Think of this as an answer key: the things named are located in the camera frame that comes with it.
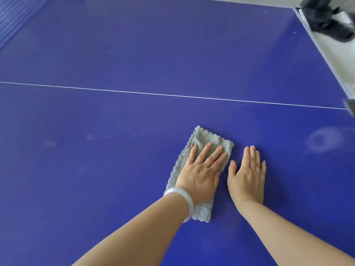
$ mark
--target person's left arm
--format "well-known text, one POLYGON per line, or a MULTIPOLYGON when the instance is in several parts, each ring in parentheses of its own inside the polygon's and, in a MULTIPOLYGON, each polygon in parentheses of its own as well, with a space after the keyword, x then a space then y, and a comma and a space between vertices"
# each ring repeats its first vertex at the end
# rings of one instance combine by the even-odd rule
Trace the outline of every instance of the person's left arm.
MULTIPOLYGON (((195 161, 197 146, 181 171, 176 187, 184 189, 194 205, 214 196, 219 182, 218 169, 227 158, 218 147, 206 160, 208 143, 195 161)), ((142 213, 106 237, 73 266, 159 265, 175 234, 189 214, 185 198, 170 192, 142 213)))

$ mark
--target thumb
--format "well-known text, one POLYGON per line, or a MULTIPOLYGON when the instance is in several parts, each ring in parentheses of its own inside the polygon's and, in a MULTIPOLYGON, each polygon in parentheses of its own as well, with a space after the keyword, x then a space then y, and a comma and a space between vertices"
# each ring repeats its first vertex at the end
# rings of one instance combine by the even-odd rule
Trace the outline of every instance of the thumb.
POLYGON ((230 161, 229 167, 228 167, 228 176, 235 176, 235 171, 237 170, 237 164, 235 164, 235 161, 230 161))
POLYGON ((220 175, 220 172, 217 171, 217 172, 214 174, 214 176, 213 176, 213 187, 214 187, 214 189, 216 189, 217 186, 218 186, 218 183, 219 183, 219 175, 220 175))

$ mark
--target white center line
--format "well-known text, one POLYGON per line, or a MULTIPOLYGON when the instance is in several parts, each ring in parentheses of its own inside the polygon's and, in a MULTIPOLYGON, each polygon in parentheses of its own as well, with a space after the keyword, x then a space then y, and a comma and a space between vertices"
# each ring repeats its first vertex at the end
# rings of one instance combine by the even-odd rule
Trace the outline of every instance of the white center line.
POLYGON ((338 107, 313 106, 313 105, 294 105, 294 104, 290 104, 290 103, 245 101, 245 100, 209 98, 209 97, 173 95, 173 94, 146 93, 146 92, 136 92, 136 91, 88 89, 88 88, 76 88, 76 87, 52 86, 52 85, 39 85, 39 84, 26 84, 26 83, 15 83, 15 82, 1 82, 1 81, 0 81, 0 83, 2 83, 2 84, 15 84, 15 85, 28 85, 28 86, 54 87, 54 88, 64 88, 64 89, 100 90, 100 91, 111 91, 111 92, 120 92, 120 93, 148 94, 148 95, 171 96, 171 97, 184 97, 184 98, 197 98, 197 99, 209 99, 209 100, 232 101, 232 102, 253 102, 253 103, 265 103, 265 104, 269 104, 269 105, 290 105, 290 106, 300 106, 300 107, 313 107, 313 108, 326 108, 326 109, 347 110, 346 108, 338 108, 338 107))

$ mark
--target finger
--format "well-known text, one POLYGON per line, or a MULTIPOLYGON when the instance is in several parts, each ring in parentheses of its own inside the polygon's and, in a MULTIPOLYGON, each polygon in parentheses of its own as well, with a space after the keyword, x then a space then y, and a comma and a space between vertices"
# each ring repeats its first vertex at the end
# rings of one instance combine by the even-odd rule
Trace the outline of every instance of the finger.
POLYGON ((211 165, 211 168, 214 170, 219 170, 222 164, 224 163, 225 159, 228 157, 227 152, 224 152, 219 158, 211 165))
POLYGON ((263 161, 261 163, 261 178, 265 180, 265 175, 266 175, 266 161, 263 161))
POLYGON ((256 157, 255 157, 255 146, 250 147, 250 168, 255 168, 256 164, 256 157))
POLYGON ((186 164, 191 164, 195 160, 195 155, 197 151, 197 145, 194 144, 193 147, 191 148, 190 155, 187 158, 186 164))
POLYGON ((230 161, 229 167, 228 167, 228 176, 235 176, 235 172, 237 170, 237 164, 235 164, 235 161, 230 161))
POLYGON ((210 150, 211 146, 212 146, 211 143, 207 143, 205 145, 205 147, 202 149, 201 153, 198 155, 195 163, 201 164, 202 162, 204 162, 204 159, 206 158, 206 155, 207 155, 208 151, 210 150))
POLYGON ((256 168, 259 169, 260 171, 260 152, 259 151, 255 151, 255 163, 256 163, 256 168))
POLYGON ((213 176, 213 187, 214 187, 214 189, 216 189, 217 186, 218 186, 218 183, 219 183, 219 175, 220 175, 220 172, 217 171, 217 172, 214 174, 214 176, 213 176))
POLYGON ((246 148, 244 148, 244 154, 243 154, 241 167, 246 167, 246 168, 250 167, 250 149, 248 146, 246 148))
POLYGON ((204 165, 206 165, 207 167, 210 167, 214 161, 218 158, 218 156, 222 153, 223 151, 223 147, 219 146, 216 148, 216 150, 211 154, 211 156, 209 156, 206 161, 203 163, 204 165))

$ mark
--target person's right arm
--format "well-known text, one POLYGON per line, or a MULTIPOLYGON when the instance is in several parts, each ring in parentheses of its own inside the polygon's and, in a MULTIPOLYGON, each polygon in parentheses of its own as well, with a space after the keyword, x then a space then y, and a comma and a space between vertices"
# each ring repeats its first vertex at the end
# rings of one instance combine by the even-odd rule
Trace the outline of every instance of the person's right arm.
POLYGON ((266 163, 246 147, 240 170, 231 161, 228 189, 237 210, 259 236, 278 266, 354 266, 355 259, 297 227, 263 205, 266 163))

